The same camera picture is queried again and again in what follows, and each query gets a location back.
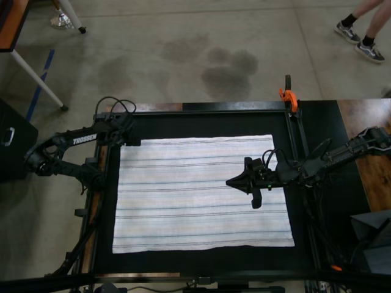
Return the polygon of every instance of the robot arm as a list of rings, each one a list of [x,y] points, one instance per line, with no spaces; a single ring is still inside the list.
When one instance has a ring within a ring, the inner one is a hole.
[[[134,127],[132,113],[102,113],[94,117],[91,127],[74,131],[57,133],[52,138],[37,144],[24,157],[29,171],[38,176],[66,175],[75,177],[83,186],[91,191],[100,190],[104,184],[103,173],[99,170],[95,158],[86,159],[82,165],[62,160],[70,147],[82,143],[97,141],[98,145],[139,145],[133,139]]]
[[[269,158],[277,151],[279,150],[270,150]],[[358,157],[367,154],[375,156],[391,154],[391,136],[384,128],[373,127],[362,131],[339,148],[327,151],[326,147],[322,155],[317,157],[310,155],[301,162],[286,160],[283,152],[282,154],[285,160],[277,164],[275,171],[268,168],[269,159],[265,163],[265,154],[263,159],[244,158],[242,174],[228,180],[226,184],[247,194],[252,193],[252,207],[258,209],[262,204],[260,189],[271,190],[293,182],[312,187],[320,183],[335,168],[354,161]]]

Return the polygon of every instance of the black sneaker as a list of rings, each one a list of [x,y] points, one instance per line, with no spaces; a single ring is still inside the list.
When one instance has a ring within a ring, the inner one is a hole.
[[[344,27],[342,25],[342,22],[340,21],[337,24],[337,26],[334,28],[334,30],[335,30],[335,32],[340,34],[350,44],[358,44],[358,43],[360,43],[361,39],[355,32],[353,32],[352,28],[353,28],[353,25],[351,25],[350,27]]]
[[[363,55],[368,60],[380,64],[385,61],[385,58],[380,54],[375,44],[371,46],[364,46],[362,42],[358,43],[354,50]]]

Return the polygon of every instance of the white table leg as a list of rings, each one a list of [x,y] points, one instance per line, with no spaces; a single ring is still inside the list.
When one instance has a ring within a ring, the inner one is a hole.
[[[18,62],[19,65],[27,71],[27,73],[33,78],[33,80],[35,80],[37,84],[61,107],[61,110],[68,110],[68,107],[66,107],[62,103],[62,101],[60,101],[60,99],[52,92],[51,89],[49,89],[49,87],[43,82],[43,80],[40,79],[38,74],[35,73],[35,71],[27,64],[26,61],[24,61],[22,57],[20,57],[20,55],[15,50],[11,52],[11,55],[16,60],[16,62]]]
[[[71,19],[73,26],[77,28],[80,33],[85,34],[86,28],[82,26],[78,16],[76,15],[76,12],[73,10],[72,5],[69,3],[69,0],[59,0],[59,2],[62,8],[64,8],[64,10],[66,11],[68,17]]]

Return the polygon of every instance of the person's leg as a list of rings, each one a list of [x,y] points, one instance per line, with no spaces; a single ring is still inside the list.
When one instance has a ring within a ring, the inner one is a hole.
[[[364,2],[362,2],[359,6],[357,6],[356,9],[354,9],[352,15],[358,19],[382,3],[383,0],[364,0]]]
[[[371,24],[367,30],[369,38],[376,38],[379,31],[391,18],[391,0],[384,0],[384,3],[372,18]]]
[[[349,43],[358,44],[360,42],[360,37],[353,31],[353,23],[382,2],[383,0],[364,0],[356,9],[354,9],[353,13],[349,14],[344,20],[341,20],[334,30]]]
[[[390,18],[391,0],[384,0],[383,5],[373,16],[365,38],[355,48],[357,52],[375,63],[383,63],[385,60],[375,47],[375,38]]]

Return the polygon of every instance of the orange clamp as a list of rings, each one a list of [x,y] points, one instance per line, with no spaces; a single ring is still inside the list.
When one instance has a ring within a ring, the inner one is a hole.
[[[331,265],[331,268],[333,270],[336,270],[337,272],[342,272],[342,268],[340,266],[335,265],[335,264]]]
[[[292,113],[296,113],[298,111],[298,99],[296,98],[296,94],[291,91],[291,76],[285,76],[285,91],[279,89],[280,97],[284,102],[291,103],[291,111]]]

